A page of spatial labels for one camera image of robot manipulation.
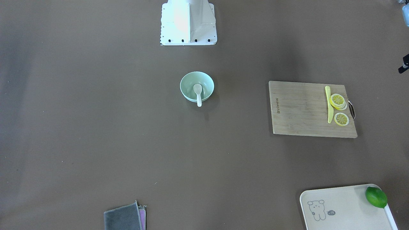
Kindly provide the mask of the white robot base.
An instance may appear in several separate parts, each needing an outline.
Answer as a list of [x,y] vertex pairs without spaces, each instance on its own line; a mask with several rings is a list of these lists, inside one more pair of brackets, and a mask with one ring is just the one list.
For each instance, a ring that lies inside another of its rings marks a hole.
[[160,45],[216,45],[214,4],[207,0],[168,0],[162,4]]

